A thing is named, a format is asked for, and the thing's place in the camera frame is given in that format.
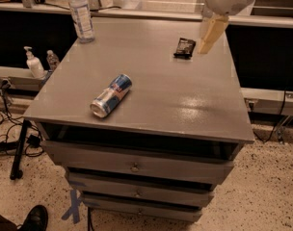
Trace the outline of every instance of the white pump bottle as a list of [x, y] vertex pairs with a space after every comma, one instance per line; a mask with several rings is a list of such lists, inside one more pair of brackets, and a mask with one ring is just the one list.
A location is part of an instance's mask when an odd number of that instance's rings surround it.
[[30, 51], [32, 47], [24, 46], [24, 49], [27, 51], [27, 65], [30, 68], [33, 77], [36, 79], [43, 79], [45, 72], [41, 65], [40, 59], [35, 57], [33, 53]]

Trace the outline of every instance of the pant leg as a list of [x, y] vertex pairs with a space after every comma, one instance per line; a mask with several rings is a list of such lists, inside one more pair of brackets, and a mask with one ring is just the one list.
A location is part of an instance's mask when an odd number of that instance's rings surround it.
[[0, 216], [0, 231], [16, 231], [17, 227], [14, 223]]

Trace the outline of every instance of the bottle label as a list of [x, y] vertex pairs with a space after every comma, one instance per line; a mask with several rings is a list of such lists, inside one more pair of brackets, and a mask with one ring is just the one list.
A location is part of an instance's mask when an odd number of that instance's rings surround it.
[[70, 10], [78, 38], [93, 38], [93, 25], [88, 4], [79, 7], [71, 7]]

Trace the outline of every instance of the aluminum can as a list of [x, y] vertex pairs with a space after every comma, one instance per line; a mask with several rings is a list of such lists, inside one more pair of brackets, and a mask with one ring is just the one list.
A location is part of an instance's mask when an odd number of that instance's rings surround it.
[[92, 102], [91, 110], [96, 116], [107, 116], [120, 103], [131, 86], [132, 82], [127, 75], [119, 75], [111, 82], [109, 87]]

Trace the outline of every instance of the drawer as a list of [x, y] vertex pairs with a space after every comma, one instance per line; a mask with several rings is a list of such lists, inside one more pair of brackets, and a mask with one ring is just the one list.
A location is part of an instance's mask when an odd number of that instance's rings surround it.
[[69, 184], [79, 191], [104, 193], [137, 199], [205, 207], [213, 198], [206, 190], [169, 186], [167, 182], [141, 181], [132, 178], [112, 178], [102, 175], [68, 172]]
[[82, 201], [86, 206], [94, 209], [131, 213], [139, 216], [180, 219], [191, 222], [197, 221], [201, 216], [201, 211], [197, 208], [160, 205], [151, 202], [141, 203], [104, 195], [83, 193]]
[[45, 141], [44, 150], [56, 165], [136, 174], [183, 181], [221, 184], [233, 162], [153, 151], [128, 150]]

